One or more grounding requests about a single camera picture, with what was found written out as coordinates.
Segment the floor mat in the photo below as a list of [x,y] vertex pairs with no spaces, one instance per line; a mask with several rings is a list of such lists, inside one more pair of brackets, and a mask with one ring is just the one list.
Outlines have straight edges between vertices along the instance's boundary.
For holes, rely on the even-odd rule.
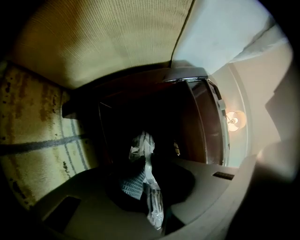
[[61,117],[67,91],[8,65],[0,80],[0,163],[18,201],[33,206],[84,170],[98,166],[77,120]]

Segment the rust stain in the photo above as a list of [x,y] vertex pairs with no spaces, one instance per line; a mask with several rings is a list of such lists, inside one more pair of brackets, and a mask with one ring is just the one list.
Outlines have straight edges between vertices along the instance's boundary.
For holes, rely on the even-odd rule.
[[10,91],[10,86],[11,86],[11,83],[10,83],[10,82],[7,82],[7,88],[5,88],[5,92],[6,92],[6,93],[9,93],[9,91]]
[[68,170],[67,164],[66,164],[66,162],[62,162],[62,163],[63,163],[63,168],[65,169],[65,172],[66,172],[67,176],[68,176],[69,179],[70,179],[71,176],[70,176],[70,172],[69,172],[69,170]]
[[24,77],[22,78],[22,84],[20,87],[20,92],[19,92],[19,98],[23,99],[24,97],[26,97],[26,88],[28,86],[28,79],[29,79],[29,75],[25,74]]
[[8,139],[9,139],[9,141],[8,141],[9,144],[13,144],[15,142],[13,124],[14,124],[13,113],[9,112],[8,113],[8,120],[7,120],[7,123],[5,125],[5,131],[6,131]]
[[0,120],[0,129],[2,129],[2,125],[3,125],[3,120]]
[[19,187],[19,185],[18,185],[18,183],[16,181],[13,182],[13,190],[15,192],[17,192],[18,194],[20,194],[20,196],[21,196],[22,199],[26,198],[25,195],[24,195],[24,193],[21,191],[21,189],[20,189],[20,187]]
[[20,72],[18,72],[18,73],[15,75],[15,79],[16,79],[17,83],[20,81],[20,79],[21,79],[21,73],[20,73]]
[[60,169],[59,172],[60,172],[60,176],[62,177],[62,179],[64,181],[66,181],[66,172],[64,170],[62,170],[62,169]]
[[51,96],[52,96],[52,112],[56,113],[55,109],[56,109],[56,95],[54,94],[54,91],[51,92]]
[[48,102],[48,109],[49,109],[49,113],[52,112],[52,103],[49,101]]
[[9,67],[7,68],[5,77],[6,77],[7,79],[10,78],[10,80],[13,79],[13,68],[12,68],[11,66],[9,66]]
[[21,187],[21,190],[22,190],[22,192],[24,193],[24,195],[25,195],[26,198],[31,199],[31,201],[32,201],[33,203],[36,202],[35,198],[33,197],[32,191],[31,191],[27,186],[23,185],[23,186]]
[[41,100],[41,109],[39,110],[40,118],[42,122],[45,122],[48,118],[49,112],[45,109],[45,105],[48,102],[48,84],[43,84],[42,89],[42,100]]
[[10,105],[15,105],[15,94],[14,93],[11,93],[10,94]]
[[15,107],[15,118],[20,119],[22,117],[22,110],[23,110],[23,105],[21,102],[17,103]]
[[52,103],[49,104],[49,109],[52,108],[52,112],[56,113],[55,112],[55,105],[56,105],[56,103],[55,103],[55,97],[54,97],[54,90],[53,89],[50,89],[50,96],[52,97]]
[[55,161],[56,161],[57,163],[61,163],[61,161],[60,161],[60,153],[59,153],[59,151],[58,151],[58,148],[57,148],[57,147],[53,147],[53,148],[52,148],[52,152],[53,152],[53,155],[54,155],[54,157],[55,157]]
[[17,176],[17,179],[21,179],[21,174],[20,174],[20,171],[19,171],[19,165],[17,163],[17,159],[16,159],[15,155],[9,155],[8,159],[11,162],[12,166],[14,167],[15,175]]
[[29,102],[30,106],[33,106],[34,105],[34,101],[33,101],[33,98],[30,99],[30,102]]

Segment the white wall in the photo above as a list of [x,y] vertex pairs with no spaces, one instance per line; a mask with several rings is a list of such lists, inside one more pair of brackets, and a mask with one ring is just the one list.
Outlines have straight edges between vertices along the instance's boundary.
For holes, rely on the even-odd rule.
[[280,141],[265,105],[284,77],[292,58],[292,49],[285,44],[259,57],[230,66],[236,69],[234,76],[240,78],[247,93],[252,122],[251,154],[257,154],[267,145]]
[[214,73],[270,26],[258,0],[195,0],[172,66],[188,61]]
[[[217,84],[222,99],[226,104],[226,112],[242,111],[247,119],[251,118],[249,102],[241,80],[236,79],[229,65],[225,65],[215,72],[213,78]],[[231,167],[239,167],[243,159],[251,152],[251,121],[236,132],[229,132],[229,164]]]

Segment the lamp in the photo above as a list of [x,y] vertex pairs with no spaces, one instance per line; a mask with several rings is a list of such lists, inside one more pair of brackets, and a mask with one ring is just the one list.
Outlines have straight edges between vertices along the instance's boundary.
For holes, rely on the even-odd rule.
[[228,112],[226,117],[230,132],[235,132],[246,125],[246,115],[242,111]]

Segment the clear plastic wrap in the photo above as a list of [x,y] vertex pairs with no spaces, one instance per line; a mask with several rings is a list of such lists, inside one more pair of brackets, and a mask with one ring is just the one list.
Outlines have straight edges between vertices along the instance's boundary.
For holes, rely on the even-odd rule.
[[151,155],[154,148],[155,144],[153,137],[149,133],[143,131],[141,135],[133,139],[133,146],[130,149],[129,160],[134,162],[141,157],[145,157],[143,191],[147,195],[147,206],[149,209],[147,219],[158,230],[161,228],[164,220],[164,209],[159,185],[152,174]]

